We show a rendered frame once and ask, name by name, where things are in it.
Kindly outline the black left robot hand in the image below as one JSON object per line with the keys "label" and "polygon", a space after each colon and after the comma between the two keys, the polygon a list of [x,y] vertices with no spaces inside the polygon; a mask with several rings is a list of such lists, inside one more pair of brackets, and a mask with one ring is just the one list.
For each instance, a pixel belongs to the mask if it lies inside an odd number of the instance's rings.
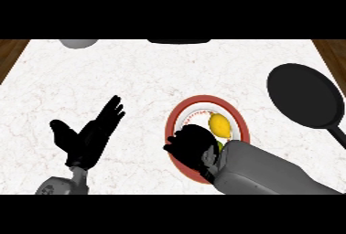
{"label": "black left robot hand", "polygon": [[63,121],[51,121],[55,145],[69,154],[67,167],[77,166],[89,170],[98,164],[123,116],[123,104],[119,95],[116,95],[105,104],[98,118],[86,124],[80,133]]}

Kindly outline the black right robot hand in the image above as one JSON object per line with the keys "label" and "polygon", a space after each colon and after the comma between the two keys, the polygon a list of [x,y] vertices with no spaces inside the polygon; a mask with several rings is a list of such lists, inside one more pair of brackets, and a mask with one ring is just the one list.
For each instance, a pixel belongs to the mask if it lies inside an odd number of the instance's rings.
{"label": "black right robot hand", "polygon": [[219,144],[212,132],[196,124],[187,124],[173,136],[168,137],[165,150],[178,161],[210,182],[215,182],[219,159]]}

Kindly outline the red rimmed white plate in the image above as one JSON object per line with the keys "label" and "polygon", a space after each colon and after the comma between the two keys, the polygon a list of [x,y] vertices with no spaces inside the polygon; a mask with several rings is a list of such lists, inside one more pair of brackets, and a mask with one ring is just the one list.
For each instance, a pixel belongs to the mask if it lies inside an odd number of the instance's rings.
{"label": "red rimmed white plate", "polygon": [[[187,124],[196,124],[206,128],[210,132],[209,120],[213,113],[221,113],[231,124],[231,137],[221,138],[215,134],[215,139],[224,144],[233,140],[250,143],[250,135],[243,115],[239,113],[233,105],[221,98],[210,95],[197,95],[181,102],[175,108],[166,124],[166,144],[169,144],[168,137],[175,135],[175,132],[182,129]],[[171,155],[175,166],[181,172],[196,181],[203,184],[210,182],[202,177],[200,173],[190,169]]]}

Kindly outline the black frying pan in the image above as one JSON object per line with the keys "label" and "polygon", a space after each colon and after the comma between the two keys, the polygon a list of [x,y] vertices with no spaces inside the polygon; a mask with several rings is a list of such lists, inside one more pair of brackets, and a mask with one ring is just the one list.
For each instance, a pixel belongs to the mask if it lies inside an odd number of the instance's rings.
{"label": "black frying pan", "polygon": [[339,128],[345,102],[332,80],[310,66],[289,63],[271,71],[267,88],[281,113],[305,127],[326,129],[346,149]]}

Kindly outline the yellow lemon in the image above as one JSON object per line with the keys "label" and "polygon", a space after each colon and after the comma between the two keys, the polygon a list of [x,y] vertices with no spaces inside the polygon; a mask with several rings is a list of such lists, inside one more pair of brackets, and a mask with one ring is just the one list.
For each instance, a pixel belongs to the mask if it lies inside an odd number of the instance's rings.
{"label": "yellow lemon", "polygon": [[221,113],[212,114],[209,126],[213,134],[218,137],[227,139],[231,137],[231,124],[228,118]]}

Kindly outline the grey round bowl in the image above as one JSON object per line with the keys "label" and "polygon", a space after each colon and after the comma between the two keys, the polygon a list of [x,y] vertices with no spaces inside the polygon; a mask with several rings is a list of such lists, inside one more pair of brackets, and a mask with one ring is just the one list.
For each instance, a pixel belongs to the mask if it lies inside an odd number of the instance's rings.
{"label": "grey round bowl", "polygon": [[88,48],[98,42],[97,39],[61,39],[61,43],[67,48]]}

